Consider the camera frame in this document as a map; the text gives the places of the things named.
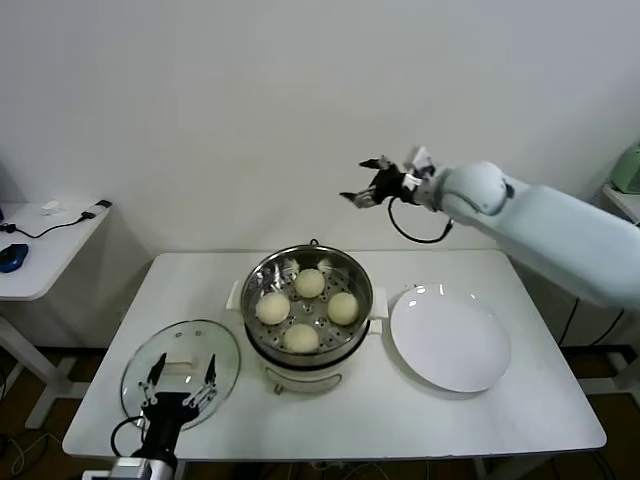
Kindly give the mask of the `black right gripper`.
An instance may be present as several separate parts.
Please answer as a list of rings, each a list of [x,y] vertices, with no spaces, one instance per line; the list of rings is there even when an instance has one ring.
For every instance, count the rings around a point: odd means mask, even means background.
[[[359,163],[363,168],[379,170],[368,187],[359,192],[340,192],[339,195],[356,208],[372,208],[386,199],[397,198],[406,204],[415,205],[413,190],[404,185],[406,174],[395,168],[385,155]]]

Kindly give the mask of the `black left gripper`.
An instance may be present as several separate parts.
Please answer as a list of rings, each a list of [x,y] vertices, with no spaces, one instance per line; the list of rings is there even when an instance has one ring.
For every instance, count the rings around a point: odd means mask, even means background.
[[[143,394],[143,414],[149,425],[142,443],[143,450],[174,450],[181,429],[199,416],[199,408],[205,408],[217,395],[216,355],[212,354],[203,383],[193,395],[186,392],[159,392],[156,387],[166,364],[162,353],[151,367],[146,380],[139,381]]]

